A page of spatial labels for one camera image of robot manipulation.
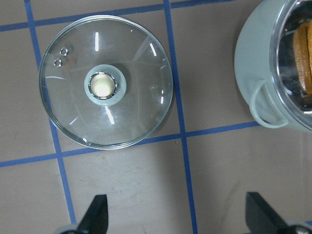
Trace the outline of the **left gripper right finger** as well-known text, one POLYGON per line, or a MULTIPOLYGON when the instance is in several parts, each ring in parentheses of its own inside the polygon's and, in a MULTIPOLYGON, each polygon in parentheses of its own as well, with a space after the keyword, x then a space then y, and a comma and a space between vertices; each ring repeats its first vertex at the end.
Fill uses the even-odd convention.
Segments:
POLYGON ((253 234, 281 234, 288 224, 258 192, 247 192, 245 222, 253 234))

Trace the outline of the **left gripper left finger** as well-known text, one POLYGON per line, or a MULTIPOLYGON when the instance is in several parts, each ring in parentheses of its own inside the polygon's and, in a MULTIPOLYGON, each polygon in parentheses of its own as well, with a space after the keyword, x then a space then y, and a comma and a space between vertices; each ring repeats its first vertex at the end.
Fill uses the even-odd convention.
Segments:
POLYGON ((96 195, 76 232, 78 234, 106 234, 109 226, 107 195, 96 195))

